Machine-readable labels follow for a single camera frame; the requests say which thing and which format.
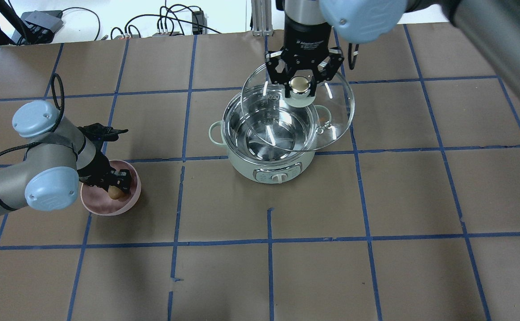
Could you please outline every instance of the pot handle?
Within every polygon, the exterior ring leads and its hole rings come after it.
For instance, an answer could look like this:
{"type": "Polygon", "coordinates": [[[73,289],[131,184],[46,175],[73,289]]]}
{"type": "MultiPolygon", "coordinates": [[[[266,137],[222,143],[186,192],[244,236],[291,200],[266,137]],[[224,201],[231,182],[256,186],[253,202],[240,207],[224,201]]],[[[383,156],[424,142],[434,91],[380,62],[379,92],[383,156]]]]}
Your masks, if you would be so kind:
{"type": "Polygon", "coordinates": [[[215,127],[221,126],[222,123],[223,123],[223,121],[219,120],[218,122],[213,122],[213,124],[209,127],[209,140],[211,140],[211,142],[213,142],[213,144],[215,144],[217,146],[226,146],[224,137],[222,135],[221,135],[221,138],[223,139],[222,143],[215,141],[215,139],[213,138],[213,129],[215,129],[215,127]]]}

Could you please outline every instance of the metal bracket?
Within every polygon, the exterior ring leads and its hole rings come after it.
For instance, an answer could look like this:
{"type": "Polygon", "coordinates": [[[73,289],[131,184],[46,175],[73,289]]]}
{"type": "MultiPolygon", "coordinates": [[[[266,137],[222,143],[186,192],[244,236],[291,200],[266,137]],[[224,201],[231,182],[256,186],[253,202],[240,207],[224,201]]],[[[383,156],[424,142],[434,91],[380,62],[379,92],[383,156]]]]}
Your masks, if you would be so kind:
{"type": "Polygon", "coordinates": [[[272,1],[251,0],[252,2],[252,35],[272,35],[272,1]]]}

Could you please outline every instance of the robotic arm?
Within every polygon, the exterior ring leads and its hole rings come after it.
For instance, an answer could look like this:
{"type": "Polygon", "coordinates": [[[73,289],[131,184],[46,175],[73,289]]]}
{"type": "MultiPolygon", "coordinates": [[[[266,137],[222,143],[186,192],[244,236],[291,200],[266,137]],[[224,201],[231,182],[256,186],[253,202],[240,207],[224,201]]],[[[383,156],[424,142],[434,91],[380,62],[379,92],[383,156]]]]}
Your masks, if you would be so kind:
{"type": "Polygon", "coordinates": [[[63,106],[63,98],[60,110],[36,100],[12,118],[30,148],[24,162],[0,170],[0,216],[26,205],[41,211],[64,209],[76,201],[78,181],[105,189],[113,199],[129,193],[129,171],[116,171],[101,153],[103,141],[117,140],[127,130],[101,124],[77,128],[63,117],[63,106]]]}
{"type": "Polygon", "coordinates": [[[287,98],[291,91],[313,89],[292,80],[298,70],[311,70],[316,83],[337,72],[344,58],[339,47],[327,48],[332,26],[350,43],[367,43],[390,31],[404,12],[432,4],[442,6],[520,97],[520,1],[512,0],[277,0],[286,13],[284,43],[280,51],[266,53],[270,81],[283,84],[287,98]],[[280,61],[284,67],[278,72],[280,61]]]}

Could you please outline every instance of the white wall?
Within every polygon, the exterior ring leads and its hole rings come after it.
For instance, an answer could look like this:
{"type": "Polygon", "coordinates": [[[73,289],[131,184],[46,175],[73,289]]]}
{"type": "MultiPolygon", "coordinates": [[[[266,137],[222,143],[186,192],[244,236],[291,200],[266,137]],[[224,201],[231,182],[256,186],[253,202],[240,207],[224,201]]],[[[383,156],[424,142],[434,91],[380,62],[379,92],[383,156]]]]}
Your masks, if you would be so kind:
{"type": "MultiPolygon", "coordinates": [[[[283,12],[276,10],[275,1],[272,0],[272,26],[274,29],[283,29],[284,15],[283,12]]],[[[101,19],[100,38],[109,34],[113,27],[123,28],[125,23],[134,16],[146,13],[158,14],[159,7],[165,4],[163,0],[11,0],[11,2],[19,15],[34,10],[61,10],[73,6],[89,8],[101,19]]],[[[252,7],[250,0],[168,0],[167,5],[177,3],[200,6],[207,16],[208,26],[222,33],[249,30],[252,7]]],[[[177,16],[181,20],[191,20],[190,12],[179,12],[177,16]]],[[[56,33],[54,42],[88,41],[95,37],[97,19],[91,12],[72,10],[65,12],[62,20],[64,26],[56,33]]],[[[157,32],[156,21],[155,17],[143,17],[135,20],[133,24],[140,29],[142,36],[147,37],[157,32]]],[[[432,6],[420,12],[405,14],[400,23],[440,21],[446,21],[446,18],[438,6],[432,6]]],[[[7,35],[12,35],[14,28],[2,15],[0,15],[0,25],[7,35]]],[[[183,27],[185,30],[191,30],[189,24],[183,24],[183,27]]]]}

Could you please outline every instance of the black pole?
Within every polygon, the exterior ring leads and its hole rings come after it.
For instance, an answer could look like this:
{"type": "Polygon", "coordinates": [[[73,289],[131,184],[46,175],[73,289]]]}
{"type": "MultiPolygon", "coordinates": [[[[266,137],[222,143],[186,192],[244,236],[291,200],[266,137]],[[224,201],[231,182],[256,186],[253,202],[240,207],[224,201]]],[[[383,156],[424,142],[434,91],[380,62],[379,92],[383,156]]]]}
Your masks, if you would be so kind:
{"type": "Polygon", "coordinates": [[[36,43],[38,37],[32,33],[32,30],[24,24],[13,8],[4,0],[0,0],[0,13],[10,22],[14,29],[18,31],[20,37],[26,39],[26,42],[36,43]]]}

